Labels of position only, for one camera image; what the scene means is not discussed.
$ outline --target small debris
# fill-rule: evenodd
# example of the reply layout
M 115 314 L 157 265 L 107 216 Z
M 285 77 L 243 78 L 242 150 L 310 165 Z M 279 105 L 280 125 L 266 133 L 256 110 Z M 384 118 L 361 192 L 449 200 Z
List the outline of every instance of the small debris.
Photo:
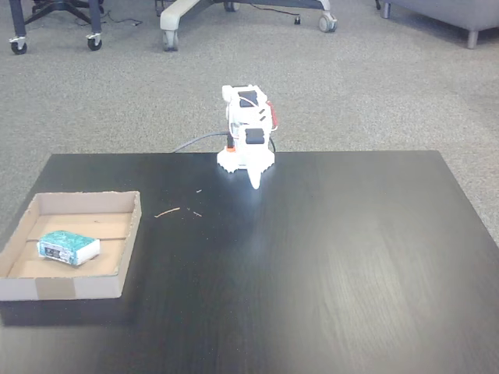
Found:
M 176 210 L 180 210 L 180 208 L 173 208 L 173 209 L 170 209 L 170 210 L 166 210 L 165 212 L 163 213 L 159 213 L 157 216 L 154 216 L 155 218 L 159 218 L 161 217 L 163 214 L 168 214 L 168 213 L 171 213 L 171 212 L 175 212 Z

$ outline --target sticker label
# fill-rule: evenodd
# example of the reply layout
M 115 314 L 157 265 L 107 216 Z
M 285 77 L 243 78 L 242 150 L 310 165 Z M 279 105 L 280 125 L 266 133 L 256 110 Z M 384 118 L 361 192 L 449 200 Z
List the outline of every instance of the sticker label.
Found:
M 51 259 L 56 259 L 64 263 L 70 263 L 71 252 L 58 245 L 43 244 L 45 249 L 45 256 Z

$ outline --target cardboard box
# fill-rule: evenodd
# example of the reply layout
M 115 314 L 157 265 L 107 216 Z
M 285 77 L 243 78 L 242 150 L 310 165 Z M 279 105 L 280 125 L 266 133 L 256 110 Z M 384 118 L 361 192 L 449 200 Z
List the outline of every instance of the cardboard box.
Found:
M 0 301 L 120 297 L 140 216 L 138 192 L 37 194 L 0 252 Z M 39 257 L 57 230 L 100 239 L 101 254 L 78 267 Z

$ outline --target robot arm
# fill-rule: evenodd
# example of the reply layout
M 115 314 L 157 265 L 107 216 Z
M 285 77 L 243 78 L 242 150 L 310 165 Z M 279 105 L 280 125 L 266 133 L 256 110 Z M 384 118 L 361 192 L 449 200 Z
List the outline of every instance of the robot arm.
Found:
M 268 149 L 271 132 L 277 128 L 274 109 L 258 86 L 223 86 L 222 96 L 233 142 L 218 154 L 217 161 L 229 173 L 246 169 L 258 189 L 262 173 L 274 163 Z

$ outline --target caster wheel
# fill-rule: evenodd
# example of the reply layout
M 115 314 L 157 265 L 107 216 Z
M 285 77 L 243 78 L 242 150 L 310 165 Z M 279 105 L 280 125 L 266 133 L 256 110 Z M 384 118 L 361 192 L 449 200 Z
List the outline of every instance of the caster wheel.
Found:
M 99 44 L 95 44 L 94 39 L 87 39 L 87 45 L 91 51 L 98 51 L 102 47 L 102 41 L 99 41 Z
M 14 52 L 16 55 L 24 55 L 26 51 L 28 50 L 28 44 L 24 43 L 23 47 L 21 49 L 18 48 L 17 42 L 13 42 L 10 44 L 10 48 L 12 49 L 12 52 Z
M 224 9 L 226 12 L 237 12 L 241 4 L 238 2 L 224 2 Z
M 337 20 L 331 15 L 322 15 L 319 19 L 319 29 L 323 33 L 333 33 L 336 30 Z
M 177 31 L 163 32 L 163 49 L 166 52 L 177 52 L 179 50 L 179 35 Z

